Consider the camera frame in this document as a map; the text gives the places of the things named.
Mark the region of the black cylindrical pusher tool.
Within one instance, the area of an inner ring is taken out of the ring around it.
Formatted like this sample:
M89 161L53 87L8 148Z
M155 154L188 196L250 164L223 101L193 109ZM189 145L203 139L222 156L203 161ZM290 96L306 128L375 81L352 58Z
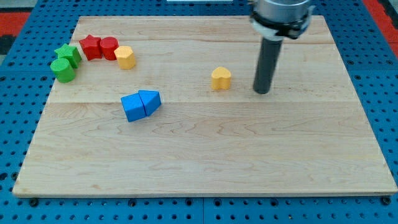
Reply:
M269 92L281 46L281 40L262 39L253 83L255 92L259 94L267 94Z

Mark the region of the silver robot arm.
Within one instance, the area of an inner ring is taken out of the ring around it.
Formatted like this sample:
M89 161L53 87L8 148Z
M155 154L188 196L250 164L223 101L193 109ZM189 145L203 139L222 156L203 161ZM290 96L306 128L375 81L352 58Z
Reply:
M298 39L307 30L314 8L311 0L254 1L250 22L262 36L253 83L255 92L269 92L283 40Z

